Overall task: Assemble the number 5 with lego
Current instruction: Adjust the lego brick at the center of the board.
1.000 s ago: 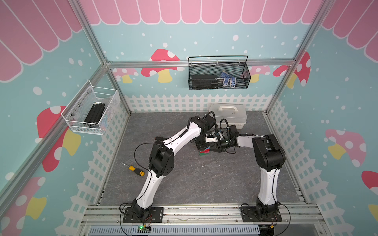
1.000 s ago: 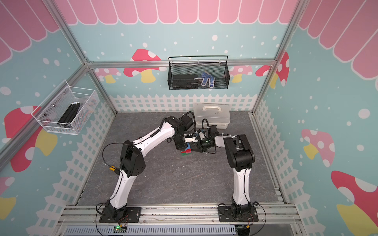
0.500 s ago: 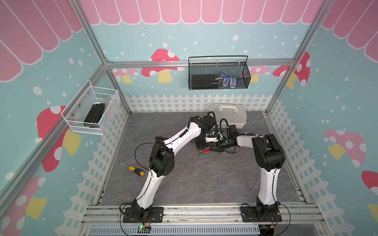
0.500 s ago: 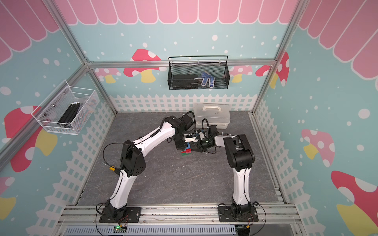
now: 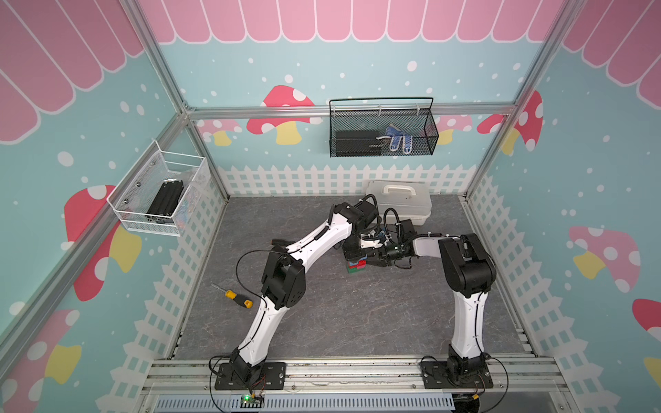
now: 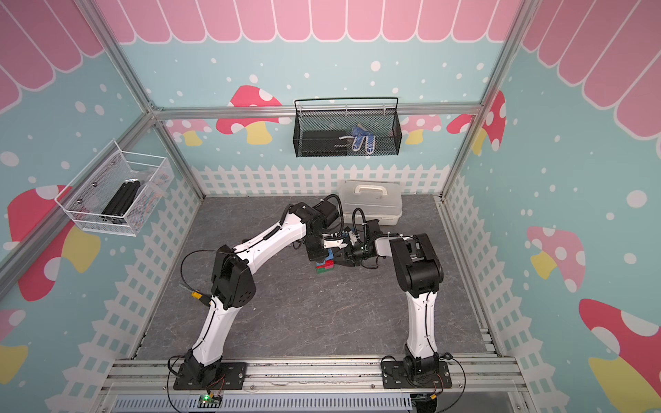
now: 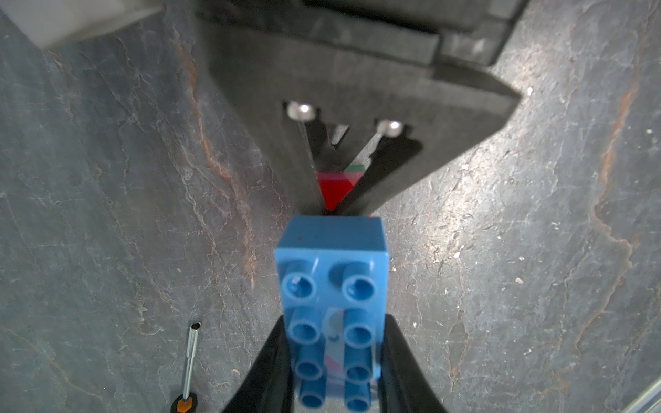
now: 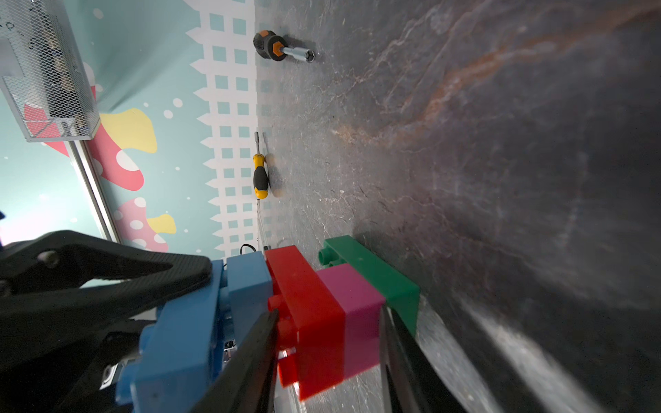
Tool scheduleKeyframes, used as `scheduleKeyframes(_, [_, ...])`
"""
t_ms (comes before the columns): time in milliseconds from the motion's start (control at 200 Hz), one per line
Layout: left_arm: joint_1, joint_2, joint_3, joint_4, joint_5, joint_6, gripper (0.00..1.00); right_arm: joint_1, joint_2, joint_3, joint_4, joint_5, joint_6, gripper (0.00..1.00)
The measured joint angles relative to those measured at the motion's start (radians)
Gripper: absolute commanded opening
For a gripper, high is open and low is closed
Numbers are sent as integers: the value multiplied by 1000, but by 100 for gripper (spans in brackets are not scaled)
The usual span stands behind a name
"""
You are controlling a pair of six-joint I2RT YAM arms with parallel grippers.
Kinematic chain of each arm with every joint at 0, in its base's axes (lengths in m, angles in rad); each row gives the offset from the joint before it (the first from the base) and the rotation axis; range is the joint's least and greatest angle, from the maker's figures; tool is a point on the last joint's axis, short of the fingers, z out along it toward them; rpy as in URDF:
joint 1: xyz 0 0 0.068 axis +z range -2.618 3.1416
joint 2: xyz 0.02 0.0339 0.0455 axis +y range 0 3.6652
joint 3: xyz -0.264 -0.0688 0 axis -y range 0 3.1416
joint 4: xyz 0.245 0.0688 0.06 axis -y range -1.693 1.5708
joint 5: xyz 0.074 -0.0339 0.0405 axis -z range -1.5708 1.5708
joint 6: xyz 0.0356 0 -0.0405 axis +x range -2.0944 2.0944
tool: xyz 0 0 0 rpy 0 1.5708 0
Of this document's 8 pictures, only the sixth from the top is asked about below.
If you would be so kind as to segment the red lego brick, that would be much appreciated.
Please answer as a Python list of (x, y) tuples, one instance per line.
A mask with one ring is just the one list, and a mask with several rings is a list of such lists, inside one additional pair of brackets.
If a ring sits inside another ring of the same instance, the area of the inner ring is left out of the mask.
[(325, 261), (324, 263), (318, 263), (317, 268), (333, 268), (335, 265), (333, 260)]

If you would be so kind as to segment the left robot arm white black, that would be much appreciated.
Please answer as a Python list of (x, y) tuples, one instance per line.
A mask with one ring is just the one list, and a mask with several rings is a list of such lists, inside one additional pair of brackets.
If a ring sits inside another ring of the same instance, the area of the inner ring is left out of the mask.
[(225, 341), (239, 310), (256, 294), (254, 275), (270, 258), (296, 242), (307, 248), (308, 258), (319, 262), (327, 256), (325, 238), (336, 232), (335, 222), (344, 220), (338, 196), (331, 194), (314, 206), (304, 202), (287, 205), (280, 220), (252, 239), (234, 247), (216, 249), (212, 287), (205, 294), (184, 287), (208, 307), (208, 315), (195, 344), (183, 356), (178, 377), (210, 388), (221, 376)]

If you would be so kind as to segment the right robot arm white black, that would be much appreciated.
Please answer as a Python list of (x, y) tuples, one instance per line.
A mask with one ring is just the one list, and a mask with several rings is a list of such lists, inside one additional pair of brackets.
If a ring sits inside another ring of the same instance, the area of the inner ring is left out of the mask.
[(373, 258), (390, 257), (400, 289), (406, 294), (409, 332), (403, 360), (406, 378), (413, 384), (440, 372), (441, 356), (435, 338), (435, 304), (443, 270), (427, 234), (406, 235), (382, 232), (377, 220), (363, 229), (349, 228), (328, 237), (323, 246), (334, 263), (347, 267), (363, 266)]

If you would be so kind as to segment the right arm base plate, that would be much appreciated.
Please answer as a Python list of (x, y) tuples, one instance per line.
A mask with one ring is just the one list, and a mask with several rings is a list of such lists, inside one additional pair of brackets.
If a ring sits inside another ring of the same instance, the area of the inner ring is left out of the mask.
[(380, 374), (385, 389), (437, 389), (453, 387), (449, 366), (446, 361), (439, 361), (435, 366), (415, 373), (414, 367), (405, 361), (386, 358), (380, 361)]

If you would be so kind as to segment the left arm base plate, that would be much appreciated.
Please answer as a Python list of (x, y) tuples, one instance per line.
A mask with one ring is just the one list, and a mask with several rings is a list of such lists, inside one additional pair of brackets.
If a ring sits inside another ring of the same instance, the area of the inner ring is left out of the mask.
[(248, 365), (245, 362), (216, 362), (201, 366), (186, 361), (179, 369), (176, 391), (242, 390)]

